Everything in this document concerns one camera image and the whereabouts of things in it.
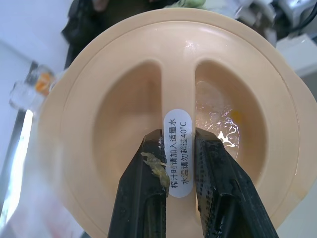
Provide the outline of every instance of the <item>white label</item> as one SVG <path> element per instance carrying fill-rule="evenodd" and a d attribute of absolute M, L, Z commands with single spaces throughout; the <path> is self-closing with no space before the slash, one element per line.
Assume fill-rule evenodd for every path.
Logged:
<path fill-rule="evenodd" d="M 185 197 L 193 189 L 192 119 L 181 109 L 174 109 L 164 118 L 166 172 L 170 178 L 169 194 Z"/>

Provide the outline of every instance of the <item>black tongs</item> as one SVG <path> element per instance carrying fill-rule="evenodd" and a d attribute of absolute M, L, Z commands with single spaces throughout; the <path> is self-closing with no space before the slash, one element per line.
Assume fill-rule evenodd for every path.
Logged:
<path fill-rule="evenodd" d="M 142 152 L 166 163 L 161 130 L 144 137 L 120 179 L 109 238 L 166 237 L 166 188 Z M 194 164 L 205 238 L 278 237 L 250 177 L 214 134 L 198 128 Z"/>

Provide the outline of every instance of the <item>black cable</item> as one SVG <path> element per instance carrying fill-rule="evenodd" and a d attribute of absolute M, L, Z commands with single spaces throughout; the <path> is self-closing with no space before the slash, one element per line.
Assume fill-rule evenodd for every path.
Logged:
<path fill-rule="evenodd" d="M 309 23 L 312 22 L 312 20 L 316 17 L 316 15 L 317 15 L 317 2 L 315 3 L 315 6 L 314 6 L 312 12 L 310 13 L 310 15 L 304 21 L 302 21 L 300 24 L 298 24 L 297 26 L 289 29 L 288 32 L 291 33 L 291 32 L 303 29 Z"/>

